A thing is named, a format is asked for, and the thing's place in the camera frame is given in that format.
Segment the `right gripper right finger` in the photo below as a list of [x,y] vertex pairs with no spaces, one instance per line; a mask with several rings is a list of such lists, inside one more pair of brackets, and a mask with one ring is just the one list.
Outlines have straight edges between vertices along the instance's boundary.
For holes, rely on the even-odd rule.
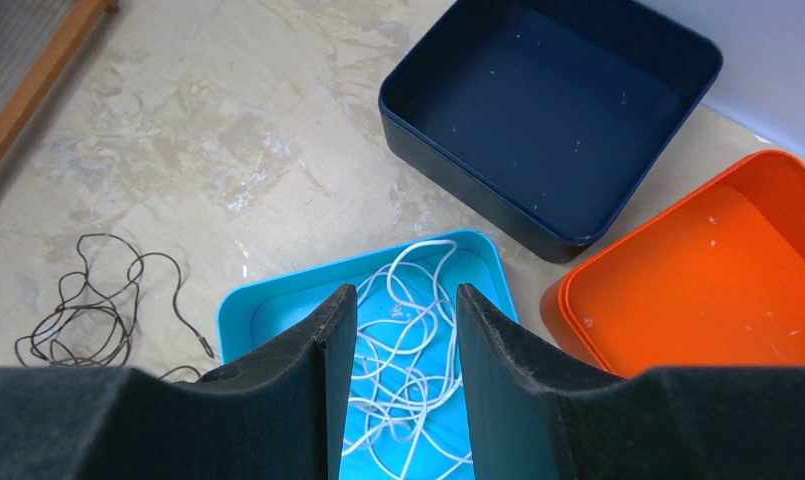
[[805,479],[805,368],[661,367],[625,379],[457,290],[478,479]]

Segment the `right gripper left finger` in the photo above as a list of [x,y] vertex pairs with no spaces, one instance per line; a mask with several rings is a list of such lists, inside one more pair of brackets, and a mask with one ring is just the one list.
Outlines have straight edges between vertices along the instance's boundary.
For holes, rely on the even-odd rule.
[[356,323],[344,284],[195,382],[0,367],[0,479],[334,479]]

